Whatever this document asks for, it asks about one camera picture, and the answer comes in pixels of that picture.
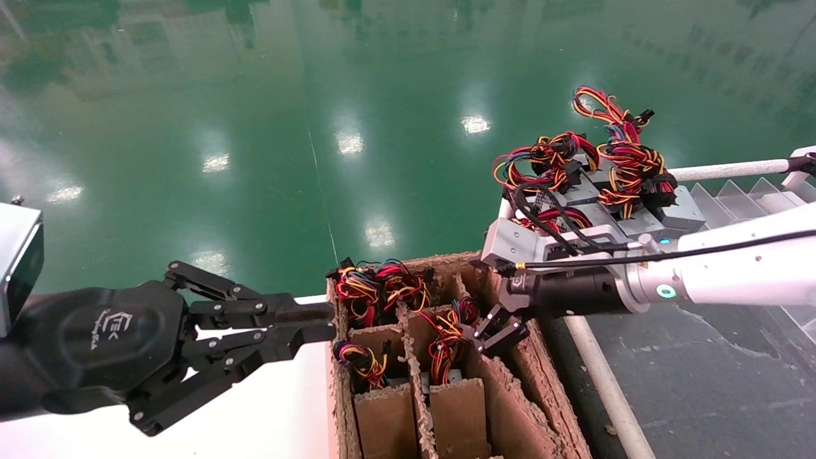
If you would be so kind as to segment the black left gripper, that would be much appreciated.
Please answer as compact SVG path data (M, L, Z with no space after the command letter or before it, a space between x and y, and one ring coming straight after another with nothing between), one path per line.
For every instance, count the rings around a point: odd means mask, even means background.
M181 261L164 282L32 297L2 339L2 420L127 404L131 424L156 436L263 365L337 335L327 302L261 294ZM180 290L202 300L187 305ZM185 321L193 331L267 329L179 349Z

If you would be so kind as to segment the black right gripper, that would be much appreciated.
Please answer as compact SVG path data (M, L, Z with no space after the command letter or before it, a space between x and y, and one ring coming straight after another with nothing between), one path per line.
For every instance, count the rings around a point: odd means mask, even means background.
M471 323L460 321L463 338L477 339L477 352L500 356L530 335L519 317L621 316L630 314L608 268L580 268L549 274L522 273L499 265L506 279L499 304ZM505 310L512 316L505 321Z

